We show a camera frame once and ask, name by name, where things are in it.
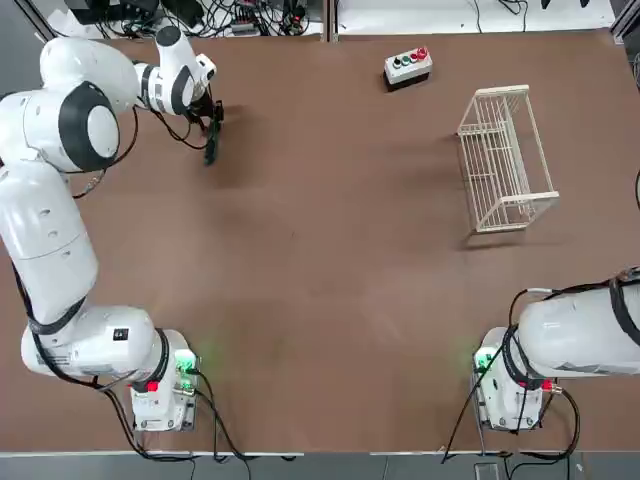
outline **white panel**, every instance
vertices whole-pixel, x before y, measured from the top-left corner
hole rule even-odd
[[[637,326],[640,286],[623,290]],[[541,375],[640,373],[640,348],[618,325],[607,288],[528,305],[520,316],[519,335],[523,350]]]
[[[127,329],[126,341],[114,341],[115,329]],[[39,361],[31,330],[22,335],[22,360],[33,372],[51,374]],[[126,375],[138,370],[136,378],[150,374],[160,358],[160,339],[151,319],[139,308],[88,307],[81,311],[70,342],[47,349],[60,368],[70,375]]]
[[[42,49],[40,73],[45,86],[89,81],[100,88],[118,114],[136,101],[138,77],[133,63],[113,47],[82,38],[55,38]]]
[[[80,212],[51,165],[0,170],[0,235],[40,323],[58,320],[95,283],[98,262]]]
[[[483,32],[519,32],[523,15],[512,15],[497,0],[477,0]],[[529,1],[527,31],[609,27],[614,14],[609,0],[551,0],[542,10]],[[340,0],[340,34],[476,33],[473,0]]]

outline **desk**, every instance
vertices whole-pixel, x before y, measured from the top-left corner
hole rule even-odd
[[[384,58],[423,43],[433,77],[385,93]],[[156,61],[150,42],[115,45]],[[517,291],[638,262],[640,103],[606,31],[193,46],[219,67],[217,163],[205,168],[141,112],[135,150],[80,207],[101,260],[92,300],[143,307],[184,333],[243,450],[437,450],[467,395],[471,353],[506,323]],[[453,133],[476,88],[523,83],[560,202],[524,234],[468,240]],[[123,144],[131,127],[123,114]],[[0,450],[126,449],[106,399],[23,367],[6,255],[0,303]],[[640,448],[640,380],[565,384],[582,411],[581,449]],[[520,447],[566,445],[571,417],[554,403]],[[513,441],[488,435],[487,447]],[[210,450],[210,417],[147,445]],[[471,411],[454,448],[479,448]]]

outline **white wire basket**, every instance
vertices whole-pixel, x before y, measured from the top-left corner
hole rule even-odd
[[[476,90],[458,136],[476,232],[524,229],[560,197],[551,183],[528,85]]]

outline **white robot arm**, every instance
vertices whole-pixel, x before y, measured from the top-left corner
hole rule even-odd
[[[140,86],[138,106],[173,115],[208,109],[200,116],[213,118],[207,87],[216,73],[215,64],[204,54],[196,56],[187,37],[174,26],[156,34],[156,46],[159,67],[134,62]]]
[[[43,374],[54,373],[48,361],[70,376],[127,378],[138,429],[188,429],[196,358],[144,310],[89,303],[98,262],[66,182],[114,163],[116,115],[137,102],[136,69],[111,47],[73,38],[50,41],[40,67],[42,89],[0,100],[0,236],[28,314],[22,359]],[[186,85],[181,98],[192,95]]]
[[[491,329],[474,355],[478,411],[492,429],[538,426],[542,392],[553,378],[640,373],[637,279],[625,272],[566,294],[546,293],[550,298],[529,304],[517,324]]]

